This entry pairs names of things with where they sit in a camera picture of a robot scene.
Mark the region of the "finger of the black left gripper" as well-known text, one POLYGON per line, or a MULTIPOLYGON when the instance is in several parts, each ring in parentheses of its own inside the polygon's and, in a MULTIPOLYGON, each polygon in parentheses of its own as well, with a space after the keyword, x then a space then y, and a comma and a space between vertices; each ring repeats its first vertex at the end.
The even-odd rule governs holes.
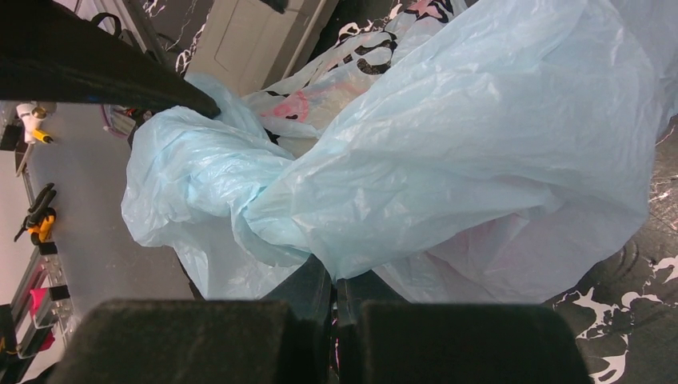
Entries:
POLYGON ((221 112, 177 73, 54 1, 1 3, 1 98, 221 112))

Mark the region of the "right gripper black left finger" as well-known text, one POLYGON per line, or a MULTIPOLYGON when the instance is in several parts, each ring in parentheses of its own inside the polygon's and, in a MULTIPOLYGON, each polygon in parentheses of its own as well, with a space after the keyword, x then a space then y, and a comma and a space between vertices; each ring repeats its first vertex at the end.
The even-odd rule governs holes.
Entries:
POLYGON ((253 301, 112 300, 81 321, 52 383, 321 383, 332 281, 309 258, 253 301))

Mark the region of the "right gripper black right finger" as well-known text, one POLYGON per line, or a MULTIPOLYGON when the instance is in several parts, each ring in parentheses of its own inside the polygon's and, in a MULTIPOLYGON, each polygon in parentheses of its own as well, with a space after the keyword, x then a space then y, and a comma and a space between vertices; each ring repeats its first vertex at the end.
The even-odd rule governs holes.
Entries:
POLYGON ((587 383, 572 331, 530 305, 413 304, 374 272, 337 282, 343 383, 587 383))

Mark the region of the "light blue plastic bag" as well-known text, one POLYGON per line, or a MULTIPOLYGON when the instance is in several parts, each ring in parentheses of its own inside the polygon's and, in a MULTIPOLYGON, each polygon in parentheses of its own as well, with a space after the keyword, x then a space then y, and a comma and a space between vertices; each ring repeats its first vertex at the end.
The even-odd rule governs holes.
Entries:
POLYGON ((677 113, 674 1, 419 1, 221 109, 134 135, 122 217, 205 298, 315 256, 421 302, 543 302, 645 223, 677 113))

